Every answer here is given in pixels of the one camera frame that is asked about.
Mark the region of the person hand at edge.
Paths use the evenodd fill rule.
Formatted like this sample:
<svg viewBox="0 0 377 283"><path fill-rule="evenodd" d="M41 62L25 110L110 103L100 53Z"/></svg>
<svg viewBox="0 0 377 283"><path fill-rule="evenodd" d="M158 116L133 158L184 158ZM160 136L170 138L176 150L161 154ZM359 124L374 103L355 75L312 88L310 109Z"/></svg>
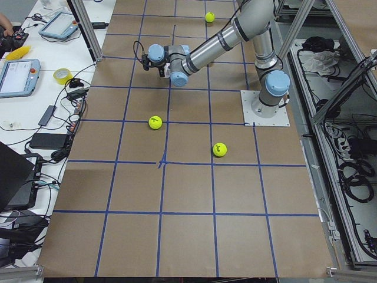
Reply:
<svg viewBox="0 0 377 283"><path fill-rule="evenodd" d="M4 36L12 36L14 34L14 29L11 21L3 14L0 13L0 24L4 29Z"/></svg>

